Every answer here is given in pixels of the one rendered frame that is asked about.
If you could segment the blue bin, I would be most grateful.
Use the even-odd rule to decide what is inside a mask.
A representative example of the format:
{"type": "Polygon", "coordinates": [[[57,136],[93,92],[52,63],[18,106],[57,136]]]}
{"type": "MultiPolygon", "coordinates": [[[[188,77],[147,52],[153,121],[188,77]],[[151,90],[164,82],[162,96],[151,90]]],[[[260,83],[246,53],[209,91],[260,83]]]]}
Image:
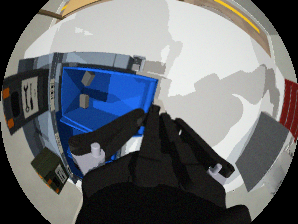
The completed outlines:
{"type": "MultiPolygon", "coordinates": [[[[56,119],[57,119],[57,126],[58,126],[62,148],[65,152],[71,155],[69,144],[68,144],[69,138],[73,135],[78,135],[85,132],[87,133],[90,131],[75,124],[74,122],[71,122],[67,118],[63,117],[62,109],[56,112],[56,119]]],[[[106,163],[115,160],[117,153],[114,154],[114,156],[112,156],[112,158],[110,158],[108,161],[106,161],[106,163]]]]}
{"type": "Polygon", "coordinates": [[[67,162],[69,164],[69,167],[70,167],[72,173],[74,173],[75,175],[83,178],[84,176],[83,176],[82,172],[79,171],[78,169],[76,169],[76,167],[75,167],[74,161],[72,159],[72,155],[70,155],[69,153],[67,153],[65,151],[64,151],[64,154],[65,154],[65,157],[67,159],[67,162]]]}
{"type": "Polygon", "coordinates": [[[61,86],[63,117],[89,131],[95,131],[134,108],[149,111],[159,79],[101,69],[63,67],[61,86]],[[95,74],[90,86],[85,86],[81,82],[86,71],[93,71],[95,74]],[[89,95],[89,107],[85,109],[80,107],[80,94],[89,95]]]}

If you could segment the olive green case with orange latches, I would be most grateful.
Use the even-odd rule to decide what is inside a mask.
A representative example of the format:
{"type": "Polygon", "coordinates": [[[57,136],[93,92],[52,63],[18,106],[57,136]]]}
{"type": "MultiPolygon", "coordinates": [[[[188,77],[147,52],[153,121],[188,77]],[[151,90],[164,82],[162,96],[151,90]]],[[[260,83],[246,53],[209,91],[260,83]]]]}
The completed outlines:
{"type": "Polygon", "coordinates": [[[45,147],[30,164],[42,181],[59,195],[69,178],[61,158],[45,147]]]}

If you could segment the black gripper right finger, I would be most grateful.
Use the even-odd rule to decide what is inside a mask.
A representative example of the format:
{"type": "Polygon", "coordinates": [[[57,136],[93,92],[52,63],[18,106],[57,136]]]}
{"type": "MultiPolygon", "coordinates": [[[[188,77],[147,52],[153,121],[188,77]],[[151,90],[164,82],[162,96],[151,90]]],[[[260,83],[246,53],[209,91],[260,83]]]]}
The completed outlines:
{"type": "Polygon", "coordinates": [[[209,181],[207,173],[223,186],[235,171],[234,166],[219,156],[184,120],[171,119],[162,100],[158,101],[161,153],[174,154],[184,189],[190,193],[201,190],[209,181]]]}

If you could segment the grey shelf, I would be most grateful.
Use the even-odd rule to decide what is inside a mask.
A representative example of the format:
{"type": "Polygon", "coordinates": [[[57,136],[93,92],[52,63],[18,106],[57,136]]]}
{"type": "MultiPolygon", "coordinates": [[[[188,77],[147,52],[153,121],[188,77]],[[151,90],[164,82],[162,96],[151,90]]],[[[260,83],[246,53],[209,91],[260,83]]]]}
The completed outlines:
{"type": "Polygon", "coordinates": [[[41,152],[41,150],[43,150],[44,147],[47,147],[50,151],[61,158],[63,165],[68,172],[69,179],[72,180],[75,185],[78,180],[82,182],[83,178],[72,173],[68,165],[60,141],[56,121],[55,112],[57,112],[58,109],[62,109],[61,84],[63,67],[96,67],[129,73],[132,72],[133,74],[136,74],[136,71],[143,71],[145,60],[145,56],[141,55],[133,54],[133,57],[131,57],[130,55],[106,52],[53,52],[51,54],[46,54],[35,58],[19,60],[17,73],[38,68],[49,69],[49,110],[22,127],[26,141],[34,158],[38,155],[38,153],[41,152]]]}

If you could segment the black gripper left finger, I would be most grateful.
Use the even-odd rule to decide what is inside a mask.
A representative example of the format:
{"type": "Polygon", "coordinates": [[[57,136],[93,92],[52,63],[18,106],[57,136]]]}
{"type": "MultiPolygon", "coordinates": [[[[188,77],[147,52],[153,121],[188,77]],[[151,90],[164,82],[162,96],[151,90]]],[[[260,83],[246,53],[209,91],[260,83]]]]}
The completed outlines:
{"type": "Polygon", "coordinates": [[[159,138],[159,113],[161,107],[154,98],[148,113],[141,108],[120,116],[99,129],[71,136],[68,140],[75,167],[83,176],[105,165],[141,127],[145,127],[132,183],[143,192],[154,190],[162,180],[161,139],[159,138]],[[149,116],[148,116],[149,115],[149,116]],[[148,120],[147,120],[148,119],[148,120]],[[147,123],[146,123],[147,122],[147,123]]]}

